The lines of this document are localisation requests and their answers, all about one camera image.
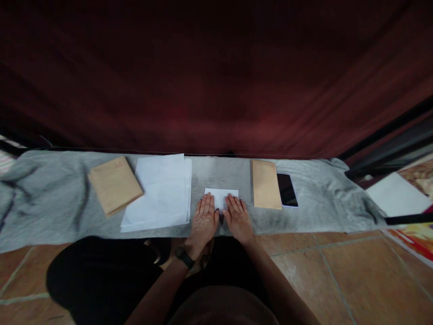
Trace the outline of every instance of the phone screen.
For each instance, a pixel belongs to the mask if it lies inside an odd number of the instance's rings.
[[[281,203],[285,206],[298,207],[290,175],[277,174],[276,177],[278,179],[278,187],[280,188]]]

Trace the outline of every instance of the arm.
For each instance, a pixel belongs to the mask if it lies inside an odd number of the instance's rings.
[[[245,202],[229,195],[226,203],[228,211],[223,211],[224,218],[260,274],[278,321],[320,324],[255,237]]]
[[[197,204],[191,235],[185,241],[185,251],[191,259],[196,260],[212,239],[217,230],[218,219],[219,211],[215,211],[214,197],[208,193]],[[163,324],[187,273],[187,266],[179,259],[173,259],[135,307],[125,325]]]

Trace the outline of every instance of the wrist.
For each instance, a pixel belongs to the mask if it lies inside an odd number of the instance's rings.
[[[199,243],[197,243],[196,241],[194,241],[194,239],[192,239],[190,237],[188,237],[184,243],[185,252],[194,261],[198,259],[203,248],[204,247],[202,245],[200,245]]]
[[[256,245],[258,244],[258,239],[255,235],[253,235],[252,237],[248,238],[246,241],[242,242],[241,244],[244,247],[244,249],[248,251],[256,247]]]

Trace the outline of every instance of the floor tile grout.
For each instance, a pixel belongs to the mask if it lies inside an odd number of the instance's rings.
[[[317,238],[314,234],[312,234],[314,240],[316,241],[317,247],[320,247],[320,245],[317,242]],[[337,279],[335,278],[334,274],[332,273],[331,267],[329,266],[328,260],[326,259],[326,256],[322,252],[322,249],[318,248],[320,255],[322,255],[323,261],[325,262],[326,268],[328,269],[329,274],[331,275],[332,280],[334,281],[335,286],[337,287],[338,292],[341,295],[341,299],[343,300],[344,305],[346,306],[347,312],[349,313],[350,319],[352,319],[352,322],[354,325],[357,325],[356,320],[352,314],[352,311],[350,310],[349,303],[347,302],[346,298],[344,297],[344,294],[340,288],[340,285],[337,282]]]
[[[32,246],[28,252],[26,253],[26,255],[23,257],[23,259],[21,260],[21,262],[18,264],[17,268],[15,269],[14,272],[12,272],[12,274],[10,275],[8,281],[6,281],[6,283],[4,284],[3,288],[0,291],[0,298],[3,297],[4,292],[6,291],[6,289],[8,288],[9,284],[13,281],[13,279],[15,278],[15,276],[17,275],[18,271],[22,268],[22,266],[24,265],[24,263],[27,261],[28,257],[30,256],[30,254],[32,253],[34,249],[34,246]]]
[[[412,272],[412,270],[410,269],[409,266],[407,266],[406,262],[402,259],[402,257],[396,252],[396,250],[391,246],[391,244],[388,242],[388,240],[386,239],[386,237],[384,237],[383,239],[386,244],[388,245],[388,247],[391,249],[391,251],[394,252],[394,254],[397,256],[398,260],[400,261],[401,264],[403,264],[406,272],[410,275],[410,277],[416,282],[416,284],[419,286],[419,288],[421,289],[421,291],[423,291],[427,297],[430,299],[431,302],[433,302],[433,297],[430,295],[430,293],[424,288],[424,286],[418,281],[418,279],[416,278],[415,274]]]
[[[50,295],[47,292],[44,293],[38,293],[38,294],[33,294],[30,296],[25,296],[25,297],[16,297],[16,298],[10,298],[10,299],[0,299],[0,305],[10,305],[16,302],[26,302],[26,301],[30,301],[30,300],[36,300],[36,299],[45,299],[45,298],[49,298]]]
[[[304,253],[307,251],[320,250],[320,249],[325,249],[325,248],[329,248],[329,247],[348,245],[348,244],[353,244],[353,243],[357,243],[357,242],[361,242],[361,241],[369,241],[369,240],[378,239],[378,238],[382,238],[382,236],[369,236],[369,237],[364,237],[364,238],[359,238],[359,239],[353,239],[350,241],[340,241],[337,243],[323,244],[323,245],[319,245],[317,240],[316,240],[316,246],[301,248],[301,249],[294,250],[294,251],[285,251],[282,253],[269,254],[269,255],[271,257],[273,257],[273,256],[279,256],[279,255],[285,255],[285,254]]]

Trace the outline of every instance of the white paper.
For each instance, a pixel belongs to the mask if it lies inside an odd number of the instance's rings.
[[[388,217],[420,214],[433,204],[427,196],[395,172],[366,191]]]
[[[186,206],[186,223],[189,223],[191,217],[191,180],[193,176],[193,161],[192,159],[185,159],[185,190],[187,198]]]
[[[124,226],[120,228],[120,232],[124,233],[124,232],[133,232],[133,231],[164,228],[164,227],[173,227],[173,226],[184,225],[187,223],[189,222],[185,221],[185,214],[179,214],[176,216],[171,216],[169,218],[149,220],[142,223],[136,223],[136,224]]]
[[[206,188],[204,190],[204,194],[207,194],[209,192],[211,192],[211,194],[214,196],[215,210],[220,209],[220,214],[222,214],[223,209],[227,210],[226,197],[229,194],[239,197],[238,190],[224,190],[224,189],[211,189],[211,188]]]
[[[187,205],[190,201],[188,195],[191,195],[191,168],[192,161],[184,160],[183,154],[140,158],[135,174],[144,195],[126,208],[121,232],[189,222]]]

